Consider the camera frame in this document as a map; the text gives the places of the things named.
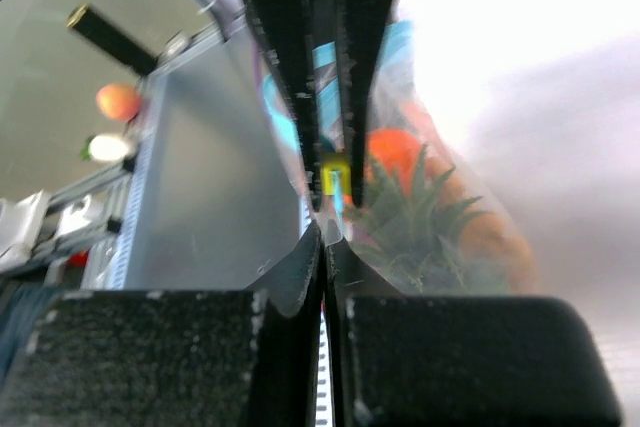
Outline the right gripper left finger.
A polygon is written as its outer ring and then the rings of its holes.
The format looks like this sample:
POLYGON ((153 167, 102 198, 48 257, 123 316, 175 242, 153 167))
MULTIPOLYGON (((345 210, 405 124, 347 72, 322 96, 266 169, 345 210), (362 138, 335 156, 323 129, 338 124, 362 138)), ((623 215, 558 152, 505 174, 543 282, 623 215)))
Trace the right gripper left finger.
POLYGON ((310 426, 321 234, 242 290, 26 287, 1 334, 5 426, 310 426))

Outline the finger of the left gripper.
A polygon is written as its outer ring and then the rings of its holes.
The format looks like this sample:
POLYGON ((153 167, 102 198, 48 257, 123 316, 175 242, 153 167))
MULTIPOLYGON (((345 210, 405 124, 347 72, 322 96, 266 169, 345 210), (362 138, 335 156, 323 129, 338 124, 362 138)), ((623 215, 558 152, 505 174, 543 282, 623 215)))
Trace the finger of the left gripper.
POLYGON ((251 29, 297 128, 311 207, 320 208, 320 133, 310 0, 244 0, 251 29))
POLYGON ((336 61, 352 202, 362 205, 370 90, 394 0, 336 1, 336 61))

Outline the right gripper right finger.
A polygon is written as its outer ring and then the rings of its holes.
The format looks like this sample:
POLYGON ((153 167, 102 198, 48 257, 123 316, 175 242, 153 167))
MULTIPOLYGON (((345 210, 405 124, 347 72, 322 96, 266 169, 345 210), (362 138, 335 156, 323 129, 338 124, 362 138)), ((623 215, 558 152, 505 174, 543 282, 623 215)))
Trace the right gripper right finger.
POLYGON ((553 297, 407 295, 326 241, 324 310, 338 426, 618 426, 578 311, 553 297))

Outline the toy pineapple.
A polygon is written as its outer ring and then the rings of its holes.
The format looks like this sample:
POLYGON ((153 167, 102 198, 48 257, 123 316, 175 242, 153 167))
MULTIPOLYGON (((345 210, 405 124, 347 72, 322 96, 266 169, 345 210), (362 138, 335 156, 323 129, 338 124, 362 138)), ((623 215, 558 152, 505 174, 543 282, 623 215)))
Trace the toy pineapple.
POLYGON ((346 207, 349 245, 399 290, 436 295, 538 291, 532 249, 509 219, 468 189, 453 164, 422 149, 405 195, 370 155, 359 207, 346 207))

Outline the clear zip top bag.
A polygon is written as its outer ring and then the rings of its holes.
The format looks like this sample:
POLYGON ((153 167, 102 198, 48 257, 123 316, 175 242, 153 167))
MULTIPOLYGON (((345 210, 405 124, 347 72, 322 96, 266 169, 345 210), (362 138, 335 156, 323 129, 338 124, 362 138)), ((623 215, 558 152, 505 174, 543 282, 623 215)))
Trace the clear zip top bag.
POLYGON ((488 188, 451 151, 417 96, 413 26, 391 24, 380 51, 366 130, 364 199, 355 206, 340 118, 336 55, 318 47, 317 107, 328 241, 345 240, 407 294, 528 295, 538 288, 528 241, 488 188))

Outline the orange toy pumpkin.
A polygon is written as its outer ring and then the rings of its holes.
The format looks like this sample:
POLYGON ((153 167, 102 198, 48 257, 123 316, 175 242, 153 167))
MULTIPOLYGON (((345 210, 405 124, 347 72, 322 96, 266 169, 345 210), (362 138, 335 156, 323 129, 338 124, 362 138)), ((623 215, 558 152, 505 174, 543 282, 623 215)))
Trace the orange toy pumpkin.
POLYGON ((369 154, 389 175, 397 177, 404 194, 407 195, 422 149, 420 140, 405 130, 383 128, 371 131, 367 142, 369 154))

